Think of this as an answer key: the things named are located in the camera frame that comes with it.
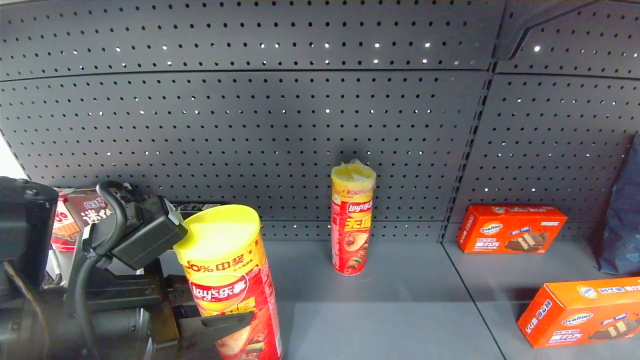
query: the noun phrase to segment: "pegboard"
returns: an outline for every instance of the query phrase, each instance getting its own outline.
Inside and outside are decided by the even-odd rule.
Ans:
[[[498,72],[640,78],[640,2],[562,2],[530,12],[553,3],[509,2]]]
[[[443,221],[487,74],[176,72],[4,82],[2,131],[34,181],[130,181],[171,200],[328,220],[330,172],[378,173],[375,220]]]
[[[473,203],[553,204],[603,219],[634,134],[640,81],[496,75],[451,217]]]
[[[384,221],[372,225],[376,241],[438,242],[444,222]],[[318,221],[267,221],[262,226],[265,240],[321,240],[331,238],[331,225]]]
[[[0,21],[0,74],[486,70],[503,7],[504,0],[12,4]]]
[[[456,241],[461,223],[451,222],[447,226],[443,241]],[[593,242],[602,238],[604,223],[598,222],[579,222],[567,223],[563,226],[560,233],[554,241],[588,241]]]

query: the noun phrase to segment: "lay's potato chip can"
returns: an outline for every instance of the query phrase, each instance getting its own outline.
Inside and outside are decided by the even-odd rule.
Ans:
[[[359,274],[367,262],[376,173],[358,160],[331,171],[331,246],[333,267]]]
[[[173,249],[200,314],[254,312],[249,326],[216,342],[223,360],[279,360],[282,340],[271,272],[252,208],[224,205],[187,220]]]

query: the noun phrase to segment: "ovaltine box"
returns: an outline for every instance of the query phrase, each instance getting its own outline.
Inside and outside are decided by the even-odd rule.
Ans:
[[[518,327],[534,348],[631,338],[640,329],[640,277],[545,284]]]
[[[566,222],[553,206],[471,205],[458,233],[464,252],[541,254]]]

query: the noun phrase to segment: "yellow lid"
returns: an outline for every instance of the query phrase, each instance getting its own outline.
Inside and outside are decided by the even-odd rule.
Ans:
[[[235,256],[260,233],[258,213],[244,205],[222,205],[184,221],[187,236],[173,246],[178,261],[210,261]]]
[[[376,182],[376,172],[353,159],[350,163],[341,164],[331,170],[331,179],[339,186],[348,188],[371,188]]]

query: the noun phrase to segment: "shelf surface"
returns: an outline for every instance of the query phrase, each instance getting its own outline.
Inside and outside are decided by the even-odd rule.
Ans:
[[[286,360],[502,358],[438,243],[372,243],[353,277],[333,269],[328,242],[266,247]]]
[[[587,243],[559,241],[546,254],[464,254],[454,241],[444,247],[467,285],[506,359],[621,359],[637,357],[640,337],[533,349],[516,321],[545,282],[611,277],[596,270]]]

